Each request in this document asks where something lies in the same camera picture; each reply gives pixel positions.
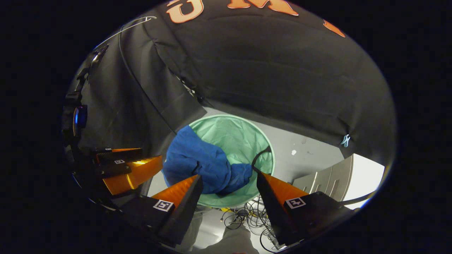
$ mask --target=gray floor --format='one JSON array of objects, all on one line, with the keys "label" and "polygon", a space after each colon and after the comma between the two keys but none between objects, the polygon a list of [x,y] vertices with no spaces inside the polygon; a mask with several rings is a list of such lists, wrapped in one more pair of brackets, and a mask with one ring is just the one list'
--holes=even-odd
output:
[{"label": "gray floor", "polygon": [[[205,117],[227,114],[212,108],[205,109],[207,110]],[[259,122],[251,122],[261,129],[270,140],[276,161],[273,176],[285,182],[292,183],[295,178],[326,169],[344,159],[338,147]],[[152,179],[148,196],[151,197],[165,188],[167,186],[163,180],[163,174],[159,172]],[[220,221],[222,214],[220,211],[212,211],[203,216],[195,247],[205,248],[221,239],[224,230],[224,224]],[[252,234],[251,241],[259,253],[269,253],[261,247],[259,236]],[[272,247],[271,242],[265,237],[263,244],[268,249]]]}]

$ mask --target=orange letter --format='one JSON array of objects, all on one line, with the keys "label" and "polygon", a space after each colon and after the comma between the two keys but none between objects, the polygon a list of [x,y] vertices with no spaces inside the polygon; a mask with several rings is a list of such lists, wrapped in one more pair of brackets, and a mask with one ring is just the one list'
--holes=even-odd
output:
[{"label": "orange letter", "polygon": [[[290,7],[290,5],[284,0],[248,0],[258,8],[263,8],[265,4],[270,1],[269,8],[275,11],[287,13],[290,15],[298,16],[298,13]],[[248,8],[251,5],[245,3],[245,0],[231,0],[231,3],[227,5],[231,9]]]},{"label": "orange letter", "polygon": [[[168,5],[171,5],[175,2],[177,1],[171,1]],[[192,20],[198,17],[202,13],[202,10],[204,9],[202,0],[187,0],[187,3],[191,3],[193,6],[193,11],[190,12],[189,14],[182,14],[182,11],[180,10],[182,4],[175,5],[166,11],[166,13],[170,15],[169,17],[174,23],[184,23],[189,20]]]}]

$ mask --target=black fabric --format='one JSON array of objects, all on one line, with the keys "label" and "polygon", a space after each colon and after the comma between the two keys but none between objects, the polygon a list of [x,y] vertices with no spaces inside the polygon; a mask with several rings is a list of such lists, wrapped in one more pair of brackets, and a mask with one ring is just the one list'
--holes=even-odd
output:
[{"label": "black fabric", "polygon": [[[216,109],[337,146],[344,157],[357,153],[392,163],[391,92],[345,31],[346,38],[335,34],[323,19],[292,3],[298,16],[268,6],[229,9],[212,0],[203,5],[198,17],[181,24],[160,5],[141,15],[157,19],[122,33],[125,58],[146,94],[121,63],[117,38],[107,41],[99,72],[84,88],[90,118],[82,141],[164,154],[174,134],[146,97],[176,130],[205,113],[177,76]],[[345,148],[340,143],[347,134]]]},{"label": "black fabric", "polygon": [[174,138],[171,129],[180,129],[206,111],[161,61],[155,44],[142,28],[124,31],[121,46],[145,93],[124,66],[118,38],[106,43],[109,47],[105,56],[82,90],[82,103],[89,106],[89,112],[80,146],[141,147],[144,156],[164,156]]},{"label": "black fabric", "polygon": [[257,159],[259,158],[259,156],[261,156],[261,154],[265,153],[265,152],[272,152],[272,149],[270,148],[270,146],[267,146],[267,148],[265,148],[264,150],[260,151],[258,154],[256,154],[256,156],[253,159],[253,162],[251,163],[251,167],[255,170],[255,171],[260,171],[260,169],[256,168],[254,165],[256,164]]},{"label": "black fabric", "polygon": [[353,39],[294,4],[299,16],[267,6],[203,4],[198,17],[181,24],[161,5],[145,13],[156,22],[144,25],[158,38],[162,60],[198,93],[228,106],[219,110],[247,110],[264,117],[263,123],[277,121],[282,129],[334,146],[350,134],[349,146],[340,146],[344,157],[357,153],[391,164],[396,152],[391,92]]}]

